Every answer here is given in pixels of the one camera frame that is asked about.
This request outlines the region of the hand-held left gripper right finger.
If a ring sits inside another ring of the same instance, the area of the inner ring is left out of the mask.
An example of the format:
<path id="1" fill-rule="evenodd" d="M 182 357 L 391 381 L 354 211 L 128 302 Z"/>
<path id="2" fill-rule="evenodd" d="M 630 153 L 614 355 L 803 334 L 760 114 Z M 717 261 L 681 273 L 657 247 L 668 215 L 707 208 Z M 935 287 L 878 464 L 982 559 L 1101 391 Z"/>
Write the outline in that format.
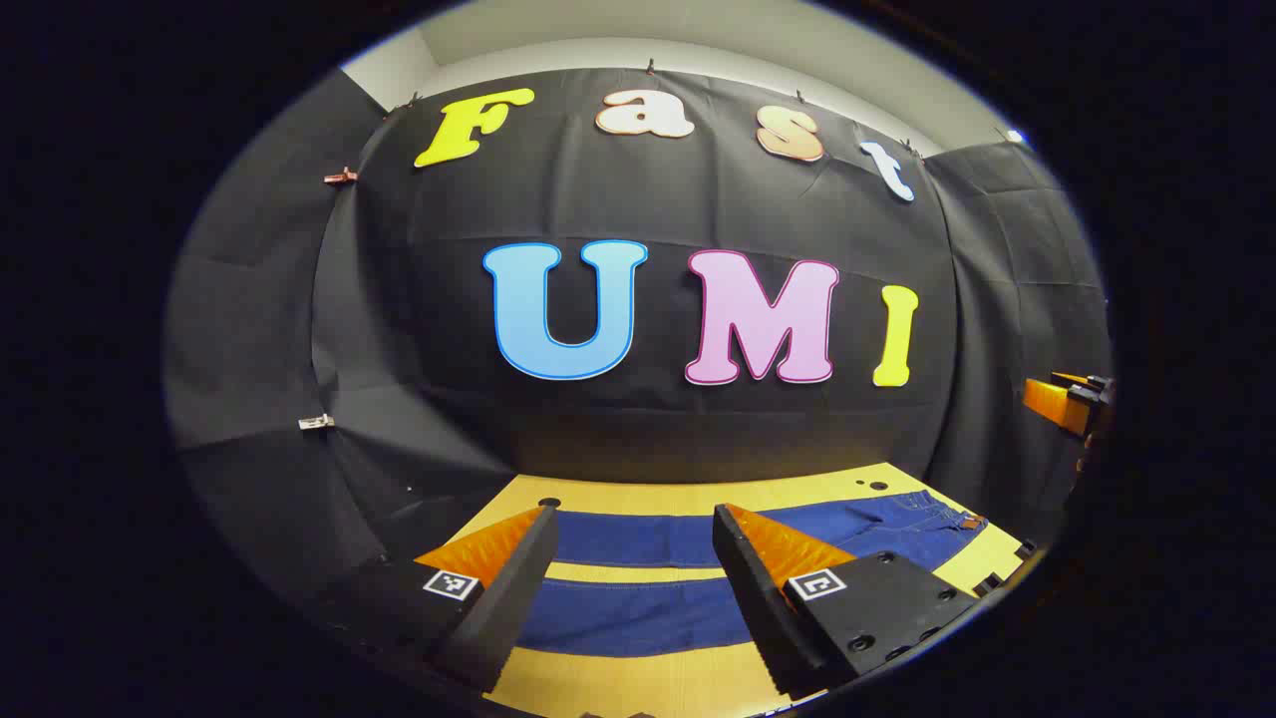
<path id="1" fill-rule="evenodd" d="M 847 553 L 738 505 L 716 505 L 712 545 L 776 690 L 794 700 L 884 667 L 976 603 L 900 551 Z"/>

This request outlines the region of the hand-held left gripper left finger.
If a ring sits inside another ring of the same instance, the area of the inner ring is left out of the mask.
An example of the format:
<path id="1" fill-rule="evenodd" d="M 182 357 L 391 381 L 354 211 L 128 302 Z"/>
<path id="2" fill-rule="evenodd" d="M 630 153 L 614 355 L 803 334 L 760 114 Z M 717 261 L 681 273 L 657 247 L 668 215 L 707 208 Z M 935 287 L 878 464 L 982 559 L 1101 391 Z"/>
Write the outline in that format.
<path id="1" fill-rule="evenodd" d="M 403 560 L 379 560 L 332 585 L 332 627 L 403 671 L 484 694 L 522 636 L 559 546 L 555 504 Z"/>

